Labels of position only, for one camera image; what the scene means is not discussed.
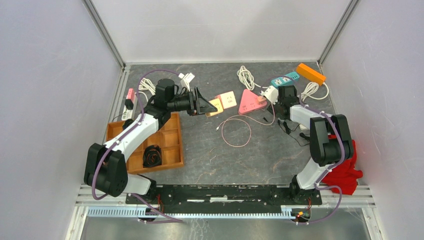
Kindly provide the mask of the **teal power strip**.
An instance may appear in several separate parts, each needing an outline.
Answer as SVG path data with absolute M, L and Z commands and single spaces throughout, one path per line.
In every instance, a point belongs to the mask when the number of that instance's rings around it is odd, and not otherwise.
M 300 75 L 296 71 L 289 72 L 283 76 L 278 76 L 270 81 L 270 84 L 275 87 L 281 86 L 292 86 L 294 82 L 297 82 Z

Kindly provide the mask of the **salmon usb charger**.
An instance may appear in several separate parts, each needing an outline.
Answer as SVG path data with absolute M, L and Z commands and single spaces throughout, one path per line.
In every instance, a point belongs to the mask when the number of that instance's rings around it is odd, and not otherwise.
M 256 100 L 258 103 L 262 103 L 265 102 L 267 99 L 263 95 L 259 95 Z

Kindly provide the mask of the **pink cube adapter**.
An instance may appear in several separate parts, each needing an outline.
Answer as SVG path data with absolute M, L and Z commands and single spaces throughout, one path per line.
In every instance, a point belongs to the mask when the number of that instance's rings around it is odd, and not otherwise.
M 215 96 L 219 99 L 224 110 L 237 106 L 236 97 L 233 91 L 228 91 Z

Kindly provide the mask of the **orange power strip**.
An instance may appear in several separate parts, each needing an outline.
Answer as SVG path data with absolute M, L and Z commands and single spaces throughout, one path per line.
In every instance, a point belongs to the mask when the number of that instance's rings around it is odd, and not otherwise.
M 306 78 L 310 82 L 316 83 L 319 86 L 322 86 L 325 81 L 326 77 L 319 73 L 318 71 L 312 69 L 311 67 L 307 66 L 304 63 L 300 63 L 295 70 L 300 76 Z

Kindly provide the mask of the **white square plug adapter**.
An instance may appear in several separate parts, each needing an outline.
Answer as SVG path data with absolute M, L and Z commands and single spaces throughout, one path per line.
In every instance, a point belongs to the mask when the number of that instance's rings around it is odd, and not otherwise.
M 300 127 L 301 130 L 308 130 L 308 128 L 306 126 L 302 125 L 302 124 L 300 124 L 299 127 Z

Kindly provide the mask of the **pink triangular power strip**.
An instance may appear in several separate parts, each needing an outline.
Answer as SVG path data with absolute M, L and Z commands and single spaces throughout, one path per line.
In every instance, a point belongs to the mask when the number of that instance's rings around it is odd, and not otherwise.
M 258 96 L 259 95 L 256 95 L 254 92 L 248 89 L 244 89 L 238 108 L 238 114 L 245 115 L 253 111 L 265 108 L 268 105 L 267 99 L 264 102 L 257 102 Z

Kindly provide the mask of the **pink plug adapter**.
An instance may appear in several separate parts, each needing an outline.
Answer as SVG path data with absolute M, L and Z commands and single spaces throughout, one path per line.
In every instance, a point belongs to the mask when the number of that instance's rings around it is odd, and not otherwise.
M 127 95 L 126 95 L 126 99 L 127 100 L 131 100 L 132 102 L 134 101 L 134 99 L 135 99 L 135 90 L 133 88 L 129 88 L 128 89 L 128 92 L 127 92 Z

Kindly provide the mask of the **white power strip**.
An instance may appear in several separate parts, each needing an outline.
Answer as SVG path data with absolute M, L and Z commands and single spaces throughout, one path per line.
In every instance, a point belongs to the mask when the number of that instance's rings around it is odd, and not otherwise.
M 126 109 L 126 107 L 125 107 L 125 100 L 124 100 L 123 113 L 122 113 L 122 116 L 121 116 L 121 120 L 122 121 L 126 121 L 128 119 L 132 119 L 134 117 L 134 110 L 137 107 L 137 98 L 136 98 L 136 96 L 134 97 L 134 101 L 133 101 L 133 103 L 134 103 L 133 110 L 127 110 Z

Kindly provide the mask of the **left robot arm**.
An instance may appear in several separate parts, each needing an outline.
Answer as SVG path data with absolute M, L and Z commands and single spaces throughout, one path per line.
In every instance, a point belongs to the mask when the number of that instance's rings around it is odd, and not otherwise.
M 173 112 L 185 111 L 190 116 L 205 115 L 218 109 L 207 101 L 197 87 L 177 92 L 175 82 L 168 78 L 158 81 L 155 94 L 138 117 L 113 139 L 93 143 L 87 153 L 83 181 L 91 187 L 95 200 L 122 193 L 138 194 L 145 204 L 153 203 L 157 190 L 153 181 L 127 171 L 127 161 L 133 152 L 151 135 L 160 130 Z

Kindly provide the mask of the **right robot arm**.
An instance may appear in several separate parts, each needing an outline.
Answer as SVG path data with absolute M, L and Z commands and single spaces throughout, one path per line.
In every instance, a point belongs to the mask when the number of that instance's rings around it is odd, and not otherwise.
M 310 160 L 289 185 L 289 199 L 302 204 L 318 194 L 322 179 L 354 155 L 354 145 L 347 117 L 327 114 L 302 103 L 293 85 L 277 89 L 275 115 L 282 120 L 303 125 L 309 130 Z

